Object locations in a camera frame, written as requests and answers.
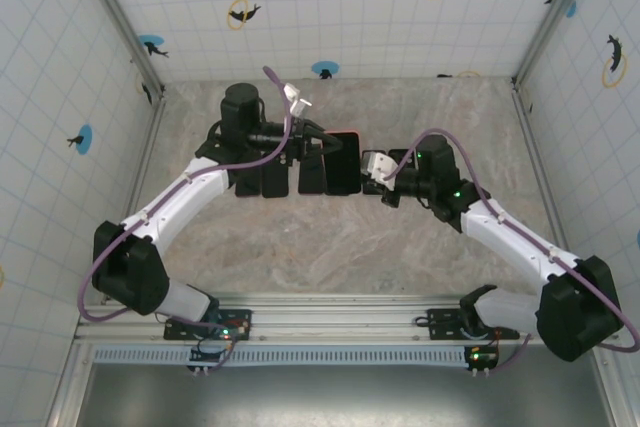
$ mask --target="tiled wall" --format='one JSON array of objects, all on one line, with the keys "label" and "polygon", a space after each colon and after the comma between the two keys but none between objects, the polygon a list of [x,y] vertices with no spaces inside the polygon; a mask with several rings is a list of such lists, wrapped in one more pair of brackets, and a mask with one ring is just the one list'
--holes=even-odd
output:
[{"label": "tiled wall", "polygon": [[[609,263],[640,326],[640,0],[577,3],[527,85],[530,118],[571,248]],[[640,409],[640,354],[620,360]]]},{"label": "tiled wall", "polygon": [[92,233],[122,218],[151,116],[129,59],[98,0],[0,0],[0,425],[47,417]]},{"label": "tiled wall", "polygon": [[160,36],[152,61],[165,81],[513,75],[548,0],[119,0],[139,34]]}]

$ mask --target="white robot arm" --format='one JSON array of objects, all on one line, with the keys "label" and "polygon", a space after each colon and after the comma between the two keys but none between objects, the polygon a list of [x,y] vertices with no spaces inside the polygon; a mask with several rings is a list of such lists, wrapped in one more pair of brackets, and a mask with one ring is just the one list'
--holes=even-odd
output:
[{"label": "white robot arm", "polygon": [[[308,103],[302,105],[297,94],[290,89],[286,97],[291,111],[299,114],[299,108]],[[322,139],[329,149],[341,148],[313,122],[296,119],[287,126],[261,120],[258,92],[249,84],[231,86],[221,110],[221,134],[216,134],[217,126],[212,127],[196,158],[178,179],[120,225],[105,222],[96,230],[94,258],[106,255],[114,240],[131,230],[96,268],[92,281],[97,290],[142,315],[156,312],[198,323],[208,321],[218,308],[218,301],[210,295],[169,279],[162,264],[162,256],[176,235],[237,180],[232,170],[216,170],[216,166],[231,169],[230,164],[246,161],[248,153],[255,158],[256,153],[273,151],[284,142],[285,134],[283,152],[288,165],[305,158],[312,137]],[[463,297],[460,315],[469,333],[478,327],[506,327],[537,334],[552,352],[570,361],[621,328],[611,309],[566,272],[573,269],[586,277],[619,308],[604,262],[597,257],[581,260],[559,249],[506,213],[488,193],[480,195],[484,191],[460,178],[453,150],[441,135],[426,136],[415,155],[417,168],[402,170],[384,154],[363,159],[362,172],[382,189],[382,202],[397,207],[402,196],[426,199],[439,220],[498,253],[536,292],[514,294],[484,286]],[[534,243],[543,245],[549,255]],[[558,264],[559,259],[565,268]]]}]

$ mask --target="vent grille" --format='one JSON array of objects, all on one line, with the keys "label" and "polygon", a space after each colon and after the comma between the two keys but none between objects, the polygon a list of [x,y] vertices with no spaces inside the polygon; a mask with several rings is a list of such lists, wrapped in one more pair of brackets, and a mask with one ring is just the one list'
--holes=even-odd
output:
[{"label": "vent grille", "polygon": [[[216,352],[217,348],[203,349]],[[98,346],[100,364],[210,365],[189,360],[189,346]],[[239,345],[230,367],[281,365],[440,365],[466,366],[464,347],[433,346],[255,346]]]}]

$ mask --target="yellow ring sticker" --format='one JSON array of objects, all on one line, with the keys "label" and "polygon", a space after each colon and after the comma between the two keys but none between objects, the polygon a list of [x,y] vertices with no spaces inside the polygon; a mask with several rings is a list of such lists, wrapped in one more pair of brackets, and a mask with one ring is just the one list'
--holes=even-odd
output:
[{"label": "yellow ring sticker", "polygon": [[136,92],[142,95],[144,91],[142,90],[142,76],[140,75],[140,72],[136,72],[134,82],[136,83]]},{"label": "yellow ring sticker", "polygon": [[[242,23],[240,25],[237,25],[237,26],[234,27],[233,25],[231,25],[231,11],[240,2],[242,2],[244,4],[244,15],[242,16]],[[231,30],[240,30],[242,27],[244,27],[244,24],[247,22],[247,15],[249,15],[249,1],[248,0],[234,0],[233,4],[231,4],[231,7],[229,7],[229,12],[227,12],[227,25],[229,26],[229,28]]]},{"label": "yellow ring sticker", "polygon": [[604,63],[604,68],[602,69],[602,85],[604,85],[605,88],[607,89],[613,89],[614,87],[616,87],[622,81],[622,79],[624,79],[624,76],[627,74],[627,67],[629,67],[629,62],[627,62],[627,56],[624,54],[620,54],[620,58],[624,60],[624,67],[622,68],[622,74],[620,74],[620,78],[615,82],[607,83],[607,70],[609,70],[609,67],[611,66],[611,64],[613,64],[613,59],[609,57],[607,61]]}]

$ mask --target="smartphone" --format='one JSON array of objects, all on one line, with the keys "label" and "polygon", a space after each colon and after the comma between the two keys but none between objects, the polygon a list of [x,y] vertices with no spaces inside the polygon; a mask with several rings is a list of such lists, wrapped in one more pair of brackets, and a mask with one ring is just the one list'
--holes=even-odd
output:
[{"label": "smartphone", "polygon": [[284,160],[284,154],[277,156],[271,162],[264,164],[262,173],[262,197],[265,199],[279,199],[289,195],[289,167]]},{"label": "smartphone", "polygon": [[342,149],[324,155],[325,194],[358,194],[360,180],[360,137],[357,132],[327,132],[342,142]]},{"label": "smartphone", "polygon": [[319,151],[320,146],[309,146],[307,154],[311,157],[300,162],[298,174],[298,193],[301,195],[321,195],[324,194],[324,166],[322,155],[313,155],[314,151]]},{"label": "smartphone", "polygon": [[[367,155],[368,152],[372,152],[375,154],[386,154],[384,150],[363,150],[362,158]],[[362,193],[364,195],[382,195],[384,192],[384,187],[376,184],[373,180],[369,178],[368,175],[360,174],[360,182],[362,183]]]},{"label": "smartphone", "polygon": [[[402,157],[404,157],[404,154],[407,153],[408,149],[391,149],[389,151],[389,157],[391,157],[393,160],[396,161],[396,164],[399,164],[400,161],[402,160]],[[407,160],[407,163],[404,164],[404,166],[402,167],[403,169],[405,167],[408,167],[410,169],[415,169],[416,168],[416,160],[413,158],[414,156],[412,155],[411,157],[409,157],[409,160]]]},{"label": "smartphone", "polygon": [[[260,152],[250,152],[240,159],[240,162],[253,162],[260,159]],[[260,167],[245,169],[238,172],[236,181],[236,197],[256,197],[260,195],[261,170]]]}]

